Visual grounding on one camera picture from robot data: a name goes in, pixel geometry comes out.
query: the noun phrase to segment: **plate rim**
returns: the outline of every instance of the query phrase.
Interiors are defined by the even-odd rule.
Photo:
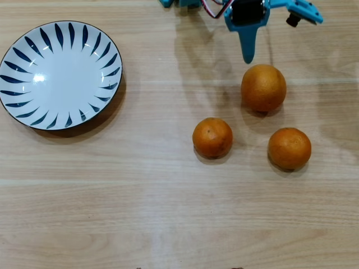
[[[86,120],[85,122],[81,122],[79,123],[78,125],[75,125],[75,126],[71,126],[71,127],[67,127],[67,128],[61,128],[61,129],[53,129],[53,130],[49,130],[49,129],[42,129],[42,128],[38,128],[38,127],[34,127],[34,126],[30,126],[30,125],[27,125],[26,123],[24,122],[20,122],[17,118],[15,118],[10,112],[9,110],[7,110],[7,108],[4,106],[4,103],[2,102],[2,99],[0,98],[0,102],[3,106],[3,108],[5,109],[5,111],[7,112],[7,114],[9,114],[14,120],[16,120],[17,122],[21,123],[22,125],[28,127],[28,128],[31,128],[31,129],[35,129],[35,130],[40,130],[40,131],[46,131],[46,132],[58,132],[58,131],[64,131],[64,130],[68,130],[68,129],[73,129],[73,128],[76,128],[86,122],[89,122],[91,121],[92,119],[96,118],[102,111],[104,111],[108,105],[112,102],[112,100],[114,99],[115,95],[117,94],[117,91],[121,85],[121,81],[122,81],[122,76],[123,76],[123,61],[122,61],[122,57],[121,57],[121,53],[119,52],[119,49],[116,45],[116,43],[112,40],[112,38],[106,33],[104,32],[103,30],[101,30],[100,28],[92,25],[92,24],[88,24],[86,22],[82,22],[82,21],[73,21],[73,20],[61,20],[61,21],[52,21],[52,22],[47,22],[46,24],[41,24],[35,28],[32,28],[31,30],[27,31],[26,33],[24,33],[21,37],[19,37],[18,39],[16,39],[11,45],[10,47],[7,49],[7,51],[5,52],[4,56],[2,57],[1,59],[1,62],[0,64],[2,64],[4,62],[4,59],[5,59],[5,56],[7,55],[7,53],[9,52],[9,50],[15,45],[16,42],[18,42],[21,38],[23,38],[26,34],[28,34],[29,32],[35,30],[36,28],[39,28],[41,26],[44,26],[44,25],[49,25],[49,24],[55,24],[56,22],[79,22],[81,24],[85,24],[85,25],[89,25],[89,26],[92,26],[94,28],[96,28],[97,30],[103,32],[108,38],[110,38],[111,42],[114,44],[114,46],[116,47],[117,51],[118,51],[118,55],[119,55],[119,58],[121,60],[121,66],[122,66],[122,69],[121,69],[121,76],[119,78],[119,83],[118,83],[118,86],[116,87],[116,90],[113,94],[113,97],[111,98],[110,102],[108,102],[102,110],[100,110],[100,112],[98,112],[97,114],[95,114],[93,117],[89,118],[88,120]]]

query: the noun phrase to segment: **wire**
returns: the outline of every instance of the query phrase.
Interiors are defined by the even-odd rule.
[[[222,9],[218,12],[217,15],[215,15],[213,13],[213,11],[210,9],[209,5],[207,4],[206,0],[201,0],[201,3],[203,5],[204,10],[208,13],[209,16],[211,16],[212,18],[220,18],[222,16],[222,14],[227,10],[228,7],[230,7],[232,5],[232,3],[235,0],[229,0],[223,7]]]

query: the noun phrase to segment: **blue and white plate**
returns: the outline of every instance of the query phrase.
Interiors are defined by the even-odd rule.
[[[121,56],[104,32],[81,22],[53,22],[8,50],[0,65],[0,99],[27,126],[65,129],[100,113],[121,77]]]

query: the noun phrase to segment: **wooden table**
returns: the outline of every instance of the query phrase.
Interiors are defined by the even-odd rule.
[[[95,25],[117,44],[125,79],[97,119],[34,131],[0,112],[1,269],[358,269],[359,1],[316,0],[325,23],[272,12],[253,64],[288,84],[281,110],[241,104],[248,65],[223,19],[156,0],[1,0],[0,54],[56,20]],[[205,160],[192,132],[233,129]],[[267,159],[281,127],[308,134],[295,173]]]

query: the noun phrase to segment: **blue leaf pattern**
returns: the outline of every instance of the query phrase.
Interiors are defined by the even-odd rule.
[[[119,67],[118,67],[115,71],[113,71],[112,73],[108,74],[108,75],[105,76],[105,77],[114,76],[114,75],[116,75],[116,74],[118,73],[118,71],[119,71]]]
[[[37,124],[43,122],[43,120],[46,118],[47,113],[49,113],[49,111],[47,111],[46,114],[43,115],[41,118],[39,118],[38,120],[34,121],[34,122],[31,124],[31,126],[34,126],[34,125],[37,125]]]
[[[5,106],[9,106],[10,108],[20,108],[26,104],[28,104],[29,102],[31,102],[32,100],[30,101],[27,101],[27,102],[23,102],[23,103],[13,103],[13,104],[6,104]]]
[[[57,116],[58,116],[58,114],[56,115],[56,118],[54,119],[54,121],[48,127],[46,127],[46,129],[50,129],[56,125]]]
[[[91,55],[94,54],[94,52],[96,51],[96,49],[97,49],[97,47],[99,46],[100,42],[101,42],[101,33],[100,33],[100,34],[98,35],[98,37],[97,37],[96,44],[95,44],[95,46],[94,46],[94,49],[93,49],[92,52],[91,52]]]
[[[0,75],[0,77],[9,83],[25,83],[25,82],[28,83],[29,82],[29,81],[17,80],[16,78],[4,76],[4,75]]]
[[[28,92],[14,92],[14,91],[0,91],[2,94],[7,94],[7,95],[11,95],[11,96],[19,96],[19,95],[23,95],[23,94],[28,94],[31,91]]]
[[[49,47],[51,52],[54,53],[54,51],[52,50],[50,39],[42,28],[40,28],[40,33],[41,33],[41,37],[43,38],[45,44]]]
[[[63,49],[63,35],[61,28],[57,24],[55,24],[55,32],[56,32],[57,40],[60,43],[61,48]]]
[[[86,116],[80,109],[79,109],[79,111],[80,111],[80,115],[81,115],[81,120],[84,122],[86,120]]]
[[[84,25],[84,29],[82,30],[82,49],[84,49],[88,37],[89,37],[88,28],[86,27],[86,25]]]
[[[36,52],[38,55],[40,55],[41,57],[43,57],[38,49],[38,47],[36,47],[35,43],[28,38],[27,36],[25,37],[26,42],[28,43],[28,45],[30,46],[31,49],[34,50],[34,52]]]
[[[117,82],[115,84],[109,85],[107,87],[100,87],[100,88],[103,88],[105,90],[113,90],[116,86],[117,86]]]
[[[89,105],[92,107],[92,109],[93,109],[95,112],[98,112],[98,111],[100,110],[99,108],[97,108],[97,107],[91,105],[90,103],[89,103]]]
[[[29,62],[29,63],[33,63],[32,60],[30,60],[30,58],[28,56],[26,56],[24,53],[22,53],[21,51],[19,51],[17,48],[13,48],[13,51],[16,53],[17,56],[19,56],[21,59]]]
[[[67,123],[65,125],[65,128],[67,128],[68,126],[70,126],[72,124],[72,119],[70,117],[70,113],[68,114],[68,119],[67,119]]]
[[[104,102],[107,102],[108,100],[111,99],[111,97],[98,97],[98,96],[95,96],[97,97],[98,99],[100,99],[101,101],[104,101]]]
[[[106,56],[106,54],[110,51],[110,47],[111,47],[111,42],[109,42],[109,43],[107,44],[105,50],[103,51],[101,57],[98,58],[98,60],[100,60],[102,57]]]
[[[28,74],[32,74],[24,69],[22,69],[20,66],[17,66],[16,64],[13,64],[11,62],[8,62],[8,61],[4,61],[4,63],[9,66],[11,69],[15,70],[15,71],[19,71],[21,73],[28,73]]]
[[[28,112],[26,114],[22,114],[22,115],[19,115],[19,116],[16,116],[16,118],[27,118],[29,116],[31,116],[32,114],[34,114],[36,112],[36,110],[38,110],[39,108],[36,108],[34,111],[31,111],[31,112]]]
[[[75,29],[73,29],[72,23],[68,24],[68,30],[70,32],[70,41],[71,41],[71,49],[72,49],[73,41],[75,39]]]
[[[112,65],[114,63],[114,61],[116,61],[116,58],[117,58],[117,53],[112,57],[112,59],[103,68],[106,68],[106,67],[109,67],[110,65]]]

